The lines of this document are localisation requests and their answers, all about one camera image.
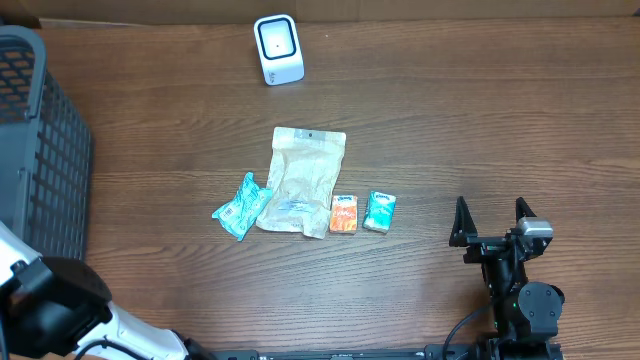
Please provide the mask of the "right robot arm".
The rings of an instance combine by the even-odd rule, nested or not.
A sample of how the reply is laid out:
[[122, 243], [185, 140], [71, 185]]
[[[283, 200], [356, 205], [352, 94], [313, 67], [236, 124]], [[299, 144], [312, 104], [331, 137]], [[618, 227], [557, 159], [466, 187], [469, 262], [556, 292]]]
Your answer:
[[481, 237], [466, 201], [459, 197], [449, 245], [466, 250], [466, 264], [481, 266], [498, 336], [508, 342], [541, 343], [558, 334], [565, 297], [556, 286], [529, 281], [525, 263], [544, 254], [554, 230], [523, 198], [516, 200], [515, 208], [514, 227], [502, 236]]

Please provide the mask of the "teal Kleenex tissue pack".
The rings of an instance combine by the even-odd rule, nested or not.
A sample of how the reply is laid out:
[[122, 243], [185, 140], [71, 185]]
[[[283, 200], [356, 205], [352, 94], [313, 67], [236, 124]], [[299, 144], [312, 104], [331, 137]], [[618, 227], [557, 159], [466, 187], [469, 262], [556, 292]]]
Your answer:
[[391, 228], [391, 223], [395, 211], [396, 197], [394, 195], [371, 191], [363, 227], [369, 230], [387, 233]]

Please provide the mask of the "teal snack packet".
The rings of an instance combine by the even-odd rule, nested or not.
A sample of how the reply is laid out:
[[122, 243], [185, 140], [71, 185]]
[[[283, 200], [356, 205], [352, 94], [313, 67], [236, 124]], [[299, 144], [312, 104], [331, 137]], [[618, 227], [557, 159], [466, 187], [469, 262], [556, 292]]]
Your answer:
[[271, 189], [261, 188], [248, 172], [234, 198], [212, 213], [212, 218], [241, 242], [273, 195]]

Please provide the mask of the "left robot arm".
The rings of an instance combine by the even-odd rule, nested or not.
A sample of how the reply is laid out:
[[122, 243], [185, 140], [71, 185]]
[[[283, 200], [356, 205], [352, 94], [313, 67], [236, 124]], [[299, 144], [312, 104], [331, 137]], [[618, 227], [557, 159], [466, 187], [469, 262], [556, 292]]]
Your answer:
[[1, 226], [1, 357], [49, 354], [117, 360], [211, 359], [192, 339], [154, 327], [112, 301], [81, 260], [43, 256]]

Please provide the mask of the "beige paper pouch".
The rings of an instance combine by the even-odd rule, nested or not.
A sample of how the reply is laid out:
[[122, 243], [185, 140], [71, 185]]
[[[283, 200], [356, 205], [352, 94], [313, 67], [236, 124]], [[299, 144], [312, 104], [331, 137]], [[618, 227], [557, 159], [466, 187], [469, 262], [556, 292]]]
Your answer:
[[343, 132], [276, 127], [266, 187], [272, 198], [256, 225], [322, 239], [346, 149]]

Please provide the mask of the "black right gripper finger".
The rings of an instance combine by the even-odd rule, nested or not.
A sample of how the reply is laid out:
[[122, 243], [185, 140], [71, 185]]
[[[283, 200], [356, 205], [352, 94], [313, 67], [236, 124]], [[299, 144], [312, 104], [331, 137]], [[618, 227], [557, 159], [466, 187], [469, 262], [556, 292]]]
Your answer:
[[467, 247], [478, 237], [478, 232], [463, 196], [456, 201], [455, 219], [449, 238], [450, 247]]
[[518, 197], [515, 202], [516, 221], [519, 222], [525, 217], [535, 217], [536, 214], [530, 208], [523, 197]]

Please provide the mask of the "orange snack packet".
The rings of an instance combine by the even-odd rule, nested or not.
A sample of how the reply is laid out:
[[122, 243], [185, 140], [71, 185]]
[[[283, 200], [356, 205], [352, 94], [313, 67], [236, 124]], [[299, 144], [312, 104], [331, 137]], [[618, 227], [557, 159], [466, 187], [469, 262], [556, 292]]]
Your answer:
[[329, 230], [332, 233], [354, 234], [357, 227], [358, 198], [355, 195], [334, 195]]

